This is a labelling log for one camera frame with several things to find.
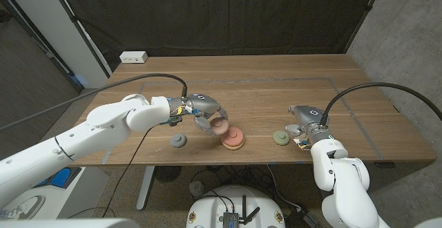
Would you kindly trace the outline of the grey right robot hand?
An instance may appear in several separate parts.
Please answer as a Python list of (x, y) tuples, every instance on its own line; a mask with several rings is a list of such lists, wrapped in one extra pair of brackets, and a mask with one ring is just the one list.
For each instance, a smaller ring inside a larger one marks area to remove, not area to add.
[(320, 140), (333, 139), (334, 136), (328, 129), (326, 124), (321, 124), (323, 112), (313, 106), (294, 106), (288, 108), (297, 123), (286, 125), (285, 130), (292, 137), (305, 136), (311, 144), (315, 144)]

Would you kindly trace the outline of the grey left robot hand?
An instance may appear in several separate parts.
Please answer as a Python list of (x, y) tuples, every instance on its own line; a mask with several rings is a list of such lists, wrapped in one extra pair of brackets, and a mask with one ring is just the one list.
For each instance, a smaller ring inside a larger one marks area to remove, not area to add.
[(170, 126), (181, 122), (184, 115), (193, 115), (194, 124), (210, 136), (222, 135), (229, 129), (227, 112), (208, 95), (192, 94), (167, 100), (170, 118), (166, 123)]

